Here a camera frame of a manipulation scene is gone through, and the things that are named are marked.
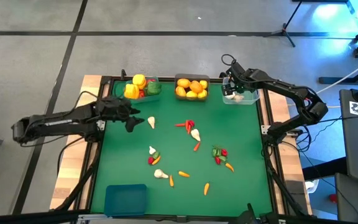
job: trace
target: clear plastic container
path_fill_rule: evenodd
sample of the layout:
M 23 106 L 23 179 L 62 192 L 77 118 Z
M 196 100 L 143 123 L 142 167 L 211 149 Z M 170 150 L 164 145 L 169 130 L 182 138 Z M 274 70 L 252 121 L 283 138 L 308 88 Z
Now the clear plastic container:
M 201 81 L 201 80 L 205 80 L 208 82 L 208 87 L 205 89 L 208 93 L 206 95 L 206 97 L 203 97 L 203 98 L 189 98 L 189 97 L 185 97 L 185 96 L 178 96 L 176 93 L 175 93 L 175 90 L 178 86 L 178 80 L 181 79 L 181 78 L 186 78 L 188 79 L 189 81 Z M 209 76 L 207 75 L 194 75 L 194 74 L 176 74 L 175 75 L 175 90 L 173 91 L 173 94 L 175 94 L 176 98 L 178 100 L 188 100 L 188 101 L 205 101 L 207 98 L 208 98 L 208 95 L 209 95 Z
M 151 79 L 154 79 L 155 81 L 158 82 L 158 77 L 146 77 L 146 81 L 151 80 Z M 132 80 L 127 81 L 126 84 L 132 84 Z M 153 96 L 145 96 L 145 97 L 142 97 L 142 98 L 138 98 L 136 100 L 134 100 L 134 99 L 128 99 L 128 100 L 130 100 L 132 104 L 145 103 L 145 102 L 159 100 L 160 95 L 161 95 L 161 93 L 158 94 L 158 95 L 153 95 Z
M 229 77 L 224 77 L 223 78 L 223 83 L 222 85 L 226 85 L 229 83 Z M 259 91 L 256 90 L 253 93 L 251 93 L 250 91 L 245 91 L 243 93 L 237 93 L 236 91 L 234 92 L 236 95 L 242 95 L 244 98 L 242 100 L 230 100 L 227 99 L 226 97 L 222 96 L 223 102 L 225 104 L 232 104 L 232 105 L 251 105 L 254 104 L 257 100 L 259 100 Z

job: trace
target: green table surface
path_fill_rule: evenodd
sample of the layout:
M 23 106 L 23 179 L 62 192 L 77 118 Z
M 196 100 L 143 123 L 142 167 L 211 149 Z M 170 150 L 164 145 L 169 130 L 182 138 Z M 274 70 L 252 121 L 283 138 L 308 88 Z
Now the green table surface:
M 117 83 L 122 93 L 123 82 Z M 256 105 L 226 105 L 221 85 L 210 84 L 205 102 L 180 101 L 175 98 L 174 83 L 162 83 L 160 100 L 139 103 L 136 116 L 146 121 L 127 133 L 122 123 L 106 125 L 91 212 L 104 212 L 106 187 L 121 184 L 147 186 L 148 215 L 197 215 L 236 217 L 251 203 L 255 214 L 272 211 Z M 152 129 L 147 122 L 154 116 Z M 184 128 L 174 124 L 192 119 L 201 136 L 201 146 Z M 212 157 L 212 146 L 227 149 L 228 162 L 220 166 Z M 158 164 L 147 163 L 149 146 L 161 153 Z M 173 176 L 174 188 L 168 179 L 157 179 L 154 171 L 162 169 Z M 178 171 L 190 174 L 181 177 Z M 210 183 L 207 196 L 204 185 Z

